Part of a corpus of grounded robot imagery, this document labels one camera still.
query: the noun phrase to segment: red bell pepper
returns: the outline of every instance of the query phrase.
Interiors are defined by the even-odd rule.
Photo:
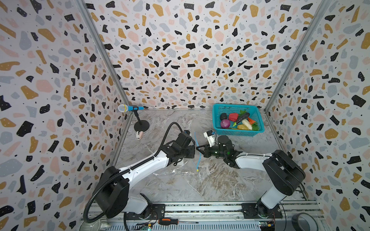
[[[229,120],[232,121],[232,122],[236,122],[236,120],[238,119],[238,113],[231,113],[229,115]]]

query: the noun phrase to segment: blue plastic basket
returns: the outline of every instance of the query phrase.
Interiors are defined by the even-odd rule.
[[[226,113],[229,117],[230,113],[240,113],[240,110],[245,110],[249,112],[250,118],[257,122],[259,131],[252,130],[234,130],[234,129],[224,129],[221,128],[220,115]],[[256,106],[249,105],[233,105],[233,104],[214,104],[213,105],[213,128],[219,135],[230,135],[230,136],[255,136],[257,133],[264,132],[265,126],[263,125],[261,114]]]

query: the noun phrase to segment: tape roll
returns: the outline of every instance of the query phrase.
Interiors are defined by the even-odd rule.
[[[293,215],[292,225],[296,231],[319,231],[317,222],[307,213],[298,213]]]

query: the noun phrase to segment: black toy vegetable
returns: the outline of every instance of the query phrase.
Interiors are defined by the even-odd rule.
[[[226,115],[226,113],[222,113],[220,115],[220,120],[223,121],[224,119],[227,119],[228,118],[228,115]]]
[[[238,123],[240,123],[242,120],[247,119],[249,117],[249,113],[246,112],[238,117],[238,119],[234,122],[233,127],[235,127]]]

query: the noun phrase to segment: white connector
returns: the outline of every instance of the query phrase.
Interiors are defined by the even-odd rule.
[[[143,134],[144,134],[144,132],[143,132],[143,131],[141,131],[141,132],[137,131],[137,132],[136,132],[136,139],[141,140],[141,138],[142,138]]]
[[[209,130],[203,133],[204,137],[207,138],[209,145],[212,147],[215,145],[216,142],[216,132]]]

